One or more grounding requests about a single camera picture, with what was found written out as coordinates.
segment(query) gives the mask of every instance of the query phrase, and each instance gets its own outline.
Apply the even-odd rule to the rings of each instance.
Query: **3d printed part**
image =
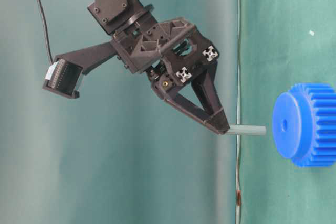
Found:
[[[280,154],[298,167],[336,161],[336,93],[327,84],[301,83],[279,96],[273,137]]]

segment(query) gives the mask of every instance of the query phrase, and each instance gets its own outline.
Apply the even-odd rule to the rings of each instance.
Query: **blue gear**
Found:
[[[273,111],[278,151],[299,167],[336,161],[336,93],[327,84],[301,83],[279,96]]]

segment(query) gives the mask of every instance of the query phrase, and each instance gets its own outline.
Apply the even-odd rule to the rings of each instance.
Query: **gear teeth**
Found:
[[[308,96],[316,126],[311,149],[304,158],[292,159],[299,167],[328,167],[336,161],[336,93],[328,84],[299,83],[289,92]]]

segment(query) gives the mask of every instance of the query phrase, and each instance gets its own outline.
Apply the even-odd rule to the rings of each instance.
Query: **teal backdrop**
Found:
[[[92,1],[42,0],[53,56],[109,40]],[[216,85],[236,122],[238,0],[141,1],[158,20],[197,23],[220,49]],[[36,0],[0,3],[1,224],[234,223],[234,137],[175,111],[116,59],[84,78],[78,100],[42,90]]]
[[[336,88],[336,0],[241,0],[243,123],[266,137],[243,137],[242,224],[335,223],[336,166],[300,169],[272,138],[277,97],[295,83]]]

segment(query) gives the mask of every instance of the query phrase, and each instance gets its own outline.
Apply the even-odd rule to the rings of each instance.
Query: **wire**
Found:
[[[42,23],[43,23],[44,41],[45,41],[45,44],[46,44],[48,60],[49,60],[50,64],[52,65],[53,64],[52,63],[53,59],[52,59],[51,51],[50,51],[50,43],[49,43],[49,35],[48,35],[48,27],[47,27],[47,22],[46,22],[46,16],[44,15],[41,0],[37,0],[37,4],[38,4],[38,10],[39,10],[40,15],[41,15]]]
[[[241,107],[242,107],[242,85],[241,85],[241,43],[242,43],[242,21],[241,21],[241,11],[242,11],[242,0],[238,0],[238,63],[237,63],[237,75],[238,75],[238,88],[237,88],[237,124],[241,124]],[[237,135],[237,161],[236,161],[236,196],[237,196],[237,204],[236,204],[236,224],[240,224],[241,221],[241,203],[242,203],[242,195],[240,188],[240,158],[241,158],[241,139],[240,135]]]

